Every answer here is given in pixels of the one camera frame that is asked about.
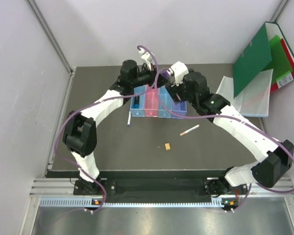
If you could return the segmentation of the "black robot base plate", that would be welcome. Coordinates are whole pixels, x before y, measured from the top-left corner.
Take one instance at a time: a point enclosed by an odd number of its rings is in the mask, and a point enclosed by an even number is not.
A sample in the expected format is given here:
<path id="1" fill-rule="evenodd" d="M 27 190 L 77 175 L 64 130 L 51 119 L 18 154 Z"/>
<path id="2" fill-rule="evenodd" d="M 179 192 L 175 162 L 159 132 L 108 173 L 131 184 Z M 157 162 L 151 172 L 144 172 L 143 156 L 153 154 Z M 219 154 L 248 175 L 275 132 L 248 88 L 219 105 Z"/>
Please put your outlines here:
<path id="1" fill-rule="evenodd" d="M 104 186 L 109 197 L 138 192 L 151 195 L 185 192 L 194 196 L 247 193 L 247 185 L 232 187 L 226 183 L 223 170 L 103 171 L 98 182 Z"/>

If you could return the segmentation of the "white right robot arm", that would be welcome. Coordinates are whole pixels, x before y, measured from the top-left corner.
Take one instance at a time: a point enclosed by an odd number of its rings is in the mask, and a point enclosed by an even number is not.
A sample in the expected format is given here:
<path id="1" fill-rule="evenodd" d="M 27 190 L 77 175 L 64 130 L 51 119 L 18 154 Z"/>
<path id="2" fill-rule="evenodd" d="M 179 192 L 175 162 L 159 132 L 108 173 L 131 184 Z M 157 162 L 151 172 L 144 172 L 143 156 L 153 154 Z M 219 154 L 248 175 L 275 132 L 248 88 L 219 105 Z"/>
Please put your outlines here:
<path id="1" fill-rule="evenodd" d="M 251 164 L 232 166 L 224 172 L 219 181 L 223 193 L 229 194 L 237 186 L 253 183 L 272 191 L 291 168 L 294 145 L 262 132 L 237 111 L 228 94 L 220 89 L 216 93 L 210 92 L 206 78 L 200 72 L 183 72 L 179 83 L 176 83 L 164 71 L 159 74 L 157 86 L 164 86 L 175 102 L 189 102 L 199 117 L 229 133 L 255 158 Z"/>

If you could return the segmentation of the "light blue drawer bin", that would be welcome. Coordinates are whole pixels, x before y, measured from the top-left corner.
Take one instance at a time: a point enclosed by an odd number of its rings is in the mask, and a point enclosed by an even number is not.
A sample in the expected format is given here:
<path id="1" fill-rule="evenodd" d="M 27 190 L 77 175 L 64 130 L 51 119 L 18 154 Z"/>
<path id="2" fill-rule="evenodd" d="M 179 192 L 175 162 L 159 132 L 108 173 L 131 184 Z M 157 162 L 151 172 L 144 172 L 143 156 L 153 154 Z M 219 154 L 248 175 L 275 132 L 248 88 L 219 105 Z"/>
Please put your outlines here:
<path id="1" fill-rule="evenodd" d="M 172 98 L 169 95 L 165 87 L 161 87 L 159 90 L 159 97 L 161 102 L 165 105 L 167 109 L 172 111 Z M 159 118 L 171 118 L 172 114 L 168 112 L 160 103 L 158 105 L 158 117 Z"/>

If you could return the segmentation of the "pink plastic drawer bin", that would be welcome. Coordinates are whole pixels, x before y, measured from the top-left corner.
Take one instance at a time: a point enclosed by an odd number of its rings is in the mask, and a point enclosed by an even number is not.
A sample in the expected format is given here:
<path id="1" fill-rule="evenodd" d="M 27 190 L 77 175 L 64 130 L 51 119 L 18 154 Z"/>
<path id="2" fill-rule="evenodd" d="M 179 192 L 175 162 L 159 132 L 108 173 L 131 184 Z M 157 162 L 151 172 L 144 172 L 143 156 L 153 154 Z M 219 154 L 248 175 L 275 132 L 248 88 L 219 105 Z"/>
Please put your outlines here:
<path id="1" fill-rule="evenodd" d="M 159 89 L 151 89 L 145 94 L 144 112 L 146 117 L 158 117 L 158 99 Z"/>

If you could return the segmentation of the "white marker blue cap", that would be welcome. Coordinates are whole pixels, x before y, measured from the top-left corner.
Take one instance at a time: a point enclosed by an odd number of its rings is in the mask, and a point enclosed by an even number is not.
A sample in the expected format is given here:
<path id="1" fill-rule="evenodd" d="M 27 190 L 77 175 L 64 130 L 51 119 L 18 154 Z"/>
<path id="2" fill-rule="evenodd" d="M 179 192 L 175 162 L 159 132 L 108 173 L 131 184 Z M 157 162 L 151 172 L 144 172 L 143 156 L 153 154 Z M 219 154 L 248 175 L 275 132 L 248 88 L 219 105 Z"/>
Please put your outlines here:
<path id="1" fill-rule="evenodd" d="M 128 113 L 128 120 L 127 120 L 127 126 L 130 126 L 130 123 L 131 123 L 131 117 L 132 117 L 132 115 L 131 115 L 131 111 L 129 111 L 129 113 Z"/>

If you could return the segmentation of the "purple plastic drawer bin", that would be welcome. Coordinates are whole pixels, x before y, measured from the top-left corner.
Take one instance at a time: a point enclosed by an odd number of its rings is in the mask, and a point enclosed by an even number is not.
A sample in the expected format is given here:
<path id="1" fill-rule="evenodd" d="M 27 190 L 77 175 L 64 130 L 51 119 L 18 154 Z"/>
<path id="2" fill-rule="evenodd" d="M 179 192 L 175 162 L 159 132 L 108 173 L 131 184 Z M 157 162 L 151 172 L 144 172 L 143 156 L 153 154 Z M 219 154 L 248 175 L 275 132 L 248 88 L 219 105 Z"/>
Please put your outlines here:
<path id="1" fill-rule="evenodd" d="M 172 102 L 172 112 L 174 112 L 175 114 L 178 114 L 180 116 L 185 117 L 186 114 L 187 114 L 187 103 L 186 103 L 186 101 L 182 101 L 182 102 L 177 103 L 177 104 Z M 178 117 L 175 114 L 172 115 L 171 117 L 181 119 L 181 117 Z"/>

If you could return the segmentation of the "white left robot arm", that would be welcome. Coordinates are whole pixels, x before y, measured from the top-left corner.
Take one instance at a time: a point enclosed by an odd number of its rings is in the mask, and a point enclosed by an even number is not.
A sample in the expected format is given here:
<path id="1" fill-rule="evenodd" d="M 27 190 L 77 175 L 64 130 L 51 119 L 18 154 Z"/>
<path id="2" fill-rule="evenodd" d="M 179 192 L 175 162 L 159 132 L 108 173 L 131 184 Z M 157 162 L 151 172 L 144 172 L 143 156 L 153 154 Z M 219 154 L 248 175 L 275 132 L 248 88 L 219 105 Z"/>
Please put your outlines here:
<path id="1" fill-rule="evenodd" d="M 97 145 L 97 126 L 117 108 L 128 102 L 139 86 L 154 83 L 157 68 L 144 63 L 139 69 L 134 60 L 122 63 L 116 82 L 96 102 L 72 117 L 65 126 L 63 143 L 71 151 L 78 164 L 79 177 L 76 187 L 80 193 L 88 195 L 101 192 L 98 180 L 99 169 L 96 166 L 94 149 Z"/>

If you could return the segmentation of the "black highlighter blue cap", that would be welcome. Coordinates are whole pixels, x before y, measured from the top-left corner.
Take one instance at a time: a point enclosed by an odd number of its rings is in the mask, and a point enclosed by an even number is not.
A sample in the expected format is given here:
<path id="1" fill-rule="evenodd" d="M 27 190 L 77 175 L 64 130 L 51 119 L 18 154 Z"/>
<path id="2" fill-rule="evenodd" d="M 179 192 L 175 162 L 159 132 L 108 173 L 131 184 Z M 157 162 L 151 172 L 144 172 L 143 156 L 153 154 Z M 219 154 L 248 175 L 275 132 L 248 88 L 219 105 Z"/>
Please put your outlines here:
<path id="1" fill-rule="evenodd" d="M 133 108 L 134 109 L 139 109 L 139 106 L 140 106 L 140 97 L 139 96 L 136 96 L 134 98 Z"/>

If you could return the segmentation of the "white marker pink cap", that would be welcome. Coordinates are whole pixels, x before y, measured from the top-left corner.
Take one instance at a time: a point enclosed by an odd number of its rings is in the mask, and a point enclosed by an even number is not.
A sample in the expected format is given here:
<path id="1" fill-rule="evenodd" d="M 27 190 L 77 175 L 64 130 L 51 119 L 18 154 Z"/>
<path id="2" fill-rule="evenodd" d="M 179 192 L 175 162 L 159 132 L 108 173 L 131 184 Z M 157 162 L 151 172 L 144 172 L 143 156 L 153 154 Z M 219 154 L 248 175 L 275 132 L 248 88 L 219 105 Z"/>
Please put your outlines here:
<path id="1" fill-rule="evenodd" d="M 199 128 L 199 127 L 200 127 L 199 124 L 198 124 L 198 125 L 195 125 L 195 126 L 189 128 L 189 129 L 185 130 L 184 132 L 180 133 L 179 135 L 180 135 L 180 136 L 183 136 L 183 135 L 185 135 L 185 134 L 190 133 L 191 131 L 194 131 L 195 129 L 197 129 L 197 128 Z"/>

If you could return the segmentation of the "black highlighter purple cap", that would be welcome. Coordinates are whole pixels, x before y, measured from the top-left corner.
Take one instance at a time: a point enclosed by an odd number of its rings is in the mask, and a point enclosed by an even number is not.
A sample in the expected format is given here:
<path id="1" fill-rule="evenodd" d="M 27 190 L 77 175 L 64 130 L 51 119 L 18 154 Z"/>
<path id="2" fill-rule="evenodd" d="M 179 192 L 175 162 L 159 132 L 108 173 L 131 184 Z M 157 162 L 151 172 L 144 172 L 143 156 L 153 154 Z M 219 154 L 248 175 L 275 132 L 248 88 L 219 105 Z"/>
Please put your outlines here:
<path id="1" fill-rule="evenodd" d="M 160 72 L 161 76 L 164 77 L 165 79 L 169 79 L 171 77 L 169 71 L 165 68 L 163 68 Z"/>

